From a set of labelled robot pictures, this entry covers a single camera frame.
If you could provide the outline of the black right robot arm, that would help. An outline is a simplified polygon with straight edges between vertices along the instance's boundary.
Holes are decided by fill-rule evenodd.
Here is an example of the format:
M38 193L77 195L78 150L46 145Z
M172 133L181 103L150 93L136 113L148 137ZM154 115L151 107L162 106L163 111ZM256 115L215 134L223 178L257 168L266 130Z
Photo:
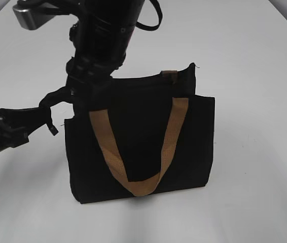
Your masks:
M81 1L70 31L75 55L67 63L66 86L72 94L105 82L123 65L143 1Z

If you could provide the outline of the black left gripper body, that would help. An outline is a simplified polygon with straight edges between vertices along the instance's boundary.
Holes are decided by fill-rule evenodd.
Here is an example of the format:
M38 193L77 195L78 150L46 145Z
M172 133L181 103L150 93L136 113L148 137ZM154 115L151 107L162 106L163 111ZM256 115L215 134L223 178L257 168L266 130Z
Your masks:
M16 148L29 142L29 136L43 125L51 126L51 109L0 108L0 148Z

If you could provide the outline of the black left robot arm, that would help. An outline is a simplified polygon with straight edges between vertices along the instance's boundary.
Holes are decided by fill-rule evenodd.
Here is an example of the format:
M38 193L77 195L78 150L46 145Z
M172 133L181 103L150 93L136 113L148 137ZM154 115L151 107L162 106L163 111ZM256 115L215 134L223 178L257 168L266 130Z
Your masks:
M73 102L75 91L62 87L48 93L35 108L5 109L0 108L0 152L7 148L16 148L29 142L28 136L46 125L52 135L58 130L53 125L51 107L58 103Z

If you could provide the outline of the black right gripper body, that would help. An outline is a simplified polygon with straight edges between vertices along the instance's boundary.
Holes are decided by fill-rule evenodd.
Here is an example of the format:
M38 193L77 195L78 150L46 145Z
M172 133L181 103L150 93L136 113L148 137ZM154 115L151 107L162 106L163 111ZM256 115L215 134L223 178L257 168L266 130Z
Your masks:
M93 85L105 83L111 79L111 74L123 65L125 58L125 54L75 55L66 64L65 86L71 95L91 90Z

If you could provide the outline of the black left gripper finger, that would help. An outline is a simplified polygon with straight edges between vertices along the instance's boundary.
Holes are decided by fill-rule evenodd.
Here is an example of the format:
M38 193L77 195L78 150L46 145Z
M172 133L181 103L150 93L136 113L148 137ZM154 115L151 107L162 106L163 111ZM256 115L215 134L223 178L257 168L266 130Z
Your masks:
M48 93L39 103L39 108L51 108L61 102L68 104L73 103L73 95L71 89L62 87L54 92Z
M46 124L47 124L47 127L48 127L50 133L53 136L58 134L58 130L53 125L53 120L52 120L52 117L51 117L51 108L50 107L46 107Z

